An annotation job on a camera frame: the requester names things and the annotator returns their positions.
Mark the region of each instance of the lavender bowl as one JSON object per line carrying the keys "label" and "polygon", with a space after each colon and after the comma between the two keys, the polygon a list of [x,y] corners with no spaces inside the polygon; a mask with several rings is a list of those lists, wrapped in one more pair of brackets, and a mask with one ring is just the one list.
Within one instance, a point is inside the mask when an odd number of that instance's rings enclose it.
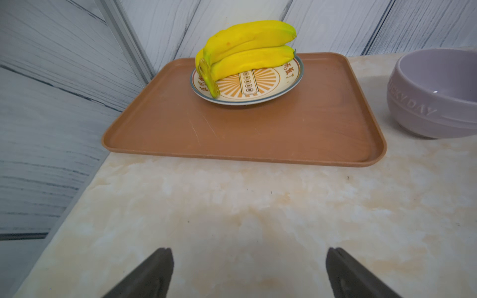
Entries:
{"label": "lavender bowl", "polygon": [[387,86],[391,115],[429,138],[477,134],[477,52],[425,49],[401,57]]}

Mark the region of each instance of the marble countertop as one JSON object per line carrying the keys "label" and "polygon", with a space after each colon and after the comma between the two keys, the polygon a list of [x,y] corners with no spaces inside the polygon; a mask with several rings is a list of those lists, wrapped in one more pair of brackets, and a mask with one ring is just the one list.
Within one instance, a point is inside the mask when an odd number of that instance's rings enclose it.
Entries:
{"label": "marble countertop", "polygon": [[111,153],[16,297],[101,297],[159,247],[168,297],[333,297],[343,247],[402,297],[477,295],[477,136],[400,129],[400,54],[350,62],[387,140],[367,168]]}

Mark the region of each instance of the plastic tray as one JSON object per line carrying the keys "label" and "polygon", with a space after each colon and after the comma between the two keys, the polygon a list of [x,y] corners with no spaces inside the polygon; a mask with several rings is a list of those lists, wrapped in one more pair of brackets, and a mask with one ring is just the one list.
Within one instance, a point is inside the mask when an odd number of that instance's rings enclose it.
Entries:
{"label": "plastic tray", "polygon": [[167,64],[103,136],[112,152],[293,164],[369,166],[386,142],[348,59],[299,54],[304,76],[266,103],[225,106],[190,87],[194,59]]}

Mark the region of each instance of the plate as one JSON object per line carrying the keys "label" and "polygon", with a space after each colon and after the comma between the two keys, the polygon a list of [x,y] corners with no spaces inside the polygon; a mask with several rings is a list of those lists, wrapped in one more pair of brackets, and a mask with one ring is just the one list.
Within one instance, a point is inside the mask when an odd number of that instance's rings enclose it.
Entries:
{"label": "plate", "polygon": [[293,60],[274,68],[254,69],[217,81],[220,96],[213,98],[197,73],[192,71],[190,85],[198,96],[213,103],[247,105],[263,103],[293,89],[303,77],[303,62],[295,55]]}

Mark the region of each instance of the wooden wall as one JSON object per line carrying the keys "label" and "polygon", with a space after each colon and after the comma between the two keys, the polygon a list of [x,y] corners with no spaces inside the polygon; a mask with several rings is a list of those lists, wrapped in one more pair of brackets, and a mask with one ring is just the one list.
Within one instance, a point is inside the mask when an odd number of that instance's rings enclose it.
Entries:
{"label": "wooden wall", "polygon": [[0,234],[51,229],[141,90],[93,0],[0,1]]}
{"label": "wooden wall", "polygon": [[155,71],[256,20],[293,25],[297,52],[347,56],[477,45],[476,0],[121,0]]}

